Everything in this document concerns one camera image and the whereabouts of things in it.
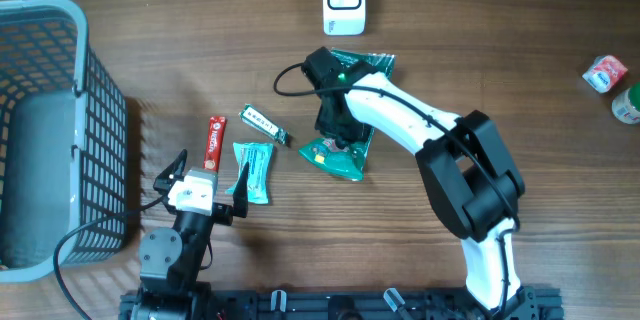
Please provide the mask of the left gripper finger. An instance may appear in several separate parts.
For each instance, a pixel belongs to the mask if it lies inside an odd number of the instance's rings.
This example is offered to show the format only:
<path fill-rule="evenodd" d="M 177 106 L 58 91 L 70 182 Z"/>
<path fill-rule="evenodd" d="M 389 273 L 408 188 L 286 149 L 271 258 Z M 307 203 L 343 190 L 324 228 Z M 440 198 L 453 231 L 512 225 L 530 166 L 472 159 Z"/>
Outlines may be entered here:
<path fill-rule="evenodd" d="M 250 163 L 247 162 L 238 178 L 235 190 L 233 192 L 233 216 L 246 218 L 248 215 L 248 177 L 250 172 Z"/>
<path fill-rule="evenodd" d="M 173 185 L 176 180 L 182 178 L 188 151 L 182 149 L 175 160 L 162 170 L 154 180 L 155 185 Z"/>

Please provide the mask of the teal wet wipes pack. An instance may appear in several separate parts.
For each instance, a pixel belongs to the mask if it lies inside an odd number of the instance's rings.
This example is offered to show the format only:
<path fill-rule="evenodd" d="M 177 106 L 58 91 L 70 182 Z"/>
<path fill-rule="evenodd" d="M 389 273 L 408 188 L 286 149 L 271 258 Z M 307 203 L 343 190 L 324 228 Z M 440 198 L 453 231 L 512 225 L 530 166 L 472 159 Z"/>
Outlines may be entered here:
<path fill-rule="evenodd" d="M 233 150 L 239 166 L 238 175 L 244 166 L 250 165 L 247 178 L 248 201 L 253 204 L 267 205 L 270 202 L 267 187 L 268 171 L 274 146 L 269 143 L 233 143 Z"/>

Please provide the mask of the green 3M gloves package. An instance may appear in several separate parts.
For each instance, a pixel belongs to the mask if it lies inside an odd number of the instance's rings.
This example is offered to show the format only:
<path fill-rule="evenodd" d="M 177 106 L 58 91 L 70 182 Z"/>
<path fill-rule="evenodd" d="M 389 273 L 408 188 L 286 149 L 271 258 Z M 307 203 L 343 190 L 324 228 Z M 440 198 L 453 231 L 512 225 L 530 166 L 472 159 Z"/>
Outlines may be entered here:
<path fill-rule="evenodd" d="M 378 71 L 383 72 L 391 79 L 395 66 L 396 56 L 386 53 L 355 53 L 337 48 L 330 52 L 345 67 L 354 65 L 359 60 L 373 65 Z M 362 181 L 364 168 L 374 135 L 372 127 L 369 128 L 368 137 L 364 142 L 355 142 L 339 148 L 334 139 L 320 137 L 301 147 L 299 155 L 310 164 L 329 173 L 352 181 Z"/>

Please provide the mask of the red Nescafe coffee stick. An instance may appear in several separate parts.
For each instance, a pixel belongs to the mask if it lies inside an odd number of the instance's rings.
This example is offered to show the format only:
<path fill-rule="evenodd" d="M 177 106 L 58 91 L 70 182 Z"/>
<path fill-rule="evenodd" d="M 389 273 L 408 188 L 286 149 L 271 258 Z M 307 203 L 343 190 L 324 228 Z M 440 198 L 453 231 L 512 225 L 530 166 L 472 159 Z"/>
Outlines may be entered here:
<path fill-rule="evenodd" d="M 227 118 L 213 116 L 209 120 L 203 168 L 213 172 L 219 171 L 222 143 L 224 139 Z"/>

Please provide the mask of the green white gum box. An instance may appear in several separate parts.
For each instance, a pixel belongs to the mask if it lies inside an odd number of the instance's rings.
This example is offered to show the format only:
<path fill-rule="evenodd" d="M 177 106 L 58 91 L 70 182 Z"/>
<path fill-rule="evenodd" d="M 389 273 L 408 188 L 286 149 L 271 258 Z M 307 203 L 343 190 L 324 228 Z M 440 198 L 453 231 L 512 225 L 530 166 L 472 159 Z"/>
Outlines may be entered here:
<path fill-rule="evenodd" d="M 274 142 L 284 146 L 289 145 L 289 133 L 284 128 L 270 120 L 253 105 L 246 104 L 243 110 L 239 113 L 239 117 L 245 124 L 268 136 Z"/>

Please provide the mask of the red white tissue pack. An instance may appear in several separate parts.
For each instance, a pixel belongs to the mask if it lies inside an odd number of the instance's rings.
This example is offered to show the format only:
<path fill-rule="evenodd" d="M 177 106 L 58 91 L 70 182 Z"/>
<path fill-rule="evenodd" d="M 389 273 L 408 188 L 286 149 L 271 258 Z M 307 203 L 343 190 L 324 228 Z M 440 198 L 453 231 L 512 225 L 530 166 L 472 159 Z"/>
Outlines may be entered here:
<path fill-rule="evenodd" d="M 598 93 L 610 91 L 628 72 L 628 68 L 615 56 L 597 57 L 582 78 Z"/>

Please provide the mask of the green lid jar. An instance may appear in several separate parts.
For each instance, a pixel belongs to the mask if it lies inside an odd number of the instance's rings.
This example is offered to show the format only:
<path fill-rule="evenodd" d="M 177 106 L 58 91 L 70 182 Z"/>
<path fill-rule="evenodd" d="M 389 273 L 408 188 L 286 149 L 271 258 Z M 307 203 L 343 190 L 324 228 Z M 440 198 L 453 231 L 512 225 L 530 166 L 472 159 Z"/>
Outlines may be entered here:
<path fill-rule="evenodd" d="M 629 89 L 620 93 L 612 102 L 612 113 L 622 123 L 638 124 L 640 120 L 639 112 L 639 91 L 640 84 L 636 83 Z"/>

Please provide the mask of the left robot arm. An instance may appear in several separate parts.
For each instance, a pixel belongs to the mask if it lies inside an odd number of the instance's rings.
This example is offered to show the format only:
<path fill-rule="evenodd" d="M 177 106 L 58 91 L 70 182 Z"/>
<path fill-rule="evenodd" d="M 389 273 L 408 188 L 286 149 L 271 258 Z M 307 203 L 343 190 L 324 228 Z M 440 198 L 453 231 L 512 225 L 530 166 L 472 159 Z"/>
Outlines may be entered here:
<path fill-rule="evenodd" d="M 121 319 L 218 319 L 211 285 L 197 280 L 206 252 L 212 250 L 216 224 L 230 226 L 248 214 L 250 164 L 241 167 L 231 205 L 214 201 L 217 174 L 206 169 L 185 169 L 187 151 L 154 180 L 174 224 L 145 235 L 139 246 L 141 284 L 121 297 Z"/>

